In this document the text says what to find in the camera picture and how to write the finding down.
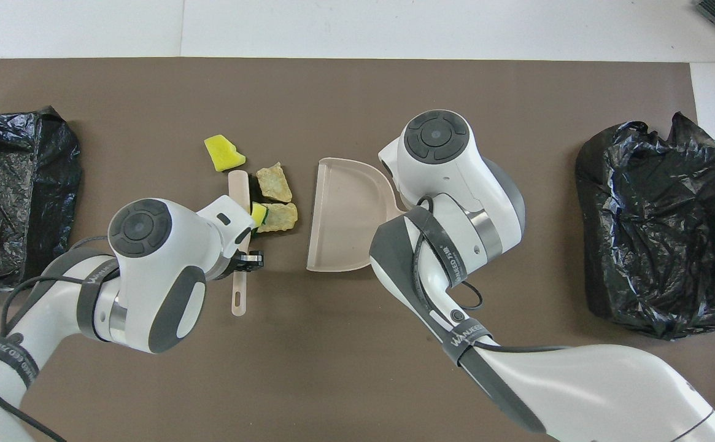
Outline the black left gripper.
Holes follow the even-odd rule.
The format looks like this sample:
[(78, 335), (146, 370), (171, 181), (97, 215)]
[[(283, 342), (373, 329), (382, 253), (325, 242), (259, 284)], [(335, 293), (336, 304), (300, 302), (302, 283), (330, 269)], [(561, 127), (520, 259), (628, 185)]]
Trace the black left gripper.
[(264, 268), (264, 265), (265, 259), (262, 250), (249, 250), (248, 252), (237, 250), (234, 254), (235, 272), (250, 273)]

